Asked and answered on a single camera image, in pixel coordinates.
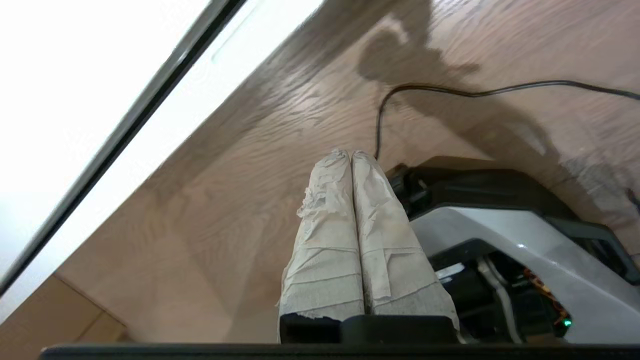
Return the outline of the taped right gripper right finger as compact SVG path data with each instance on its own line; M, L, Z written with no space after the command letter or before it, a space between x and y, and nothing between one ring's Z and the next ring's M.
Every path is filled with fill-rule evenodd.
M366 309L377 316L443 316L459 330L454 301L377 160L356 151L351 164Z

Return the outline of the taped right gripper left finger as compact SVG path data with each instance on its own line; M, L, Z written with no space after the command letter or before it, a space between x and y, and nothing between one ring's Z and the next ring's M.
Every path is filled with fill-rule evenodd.
M281 278L280 343L339 343L343 322L366 314L349 153L311 170L291 258Z

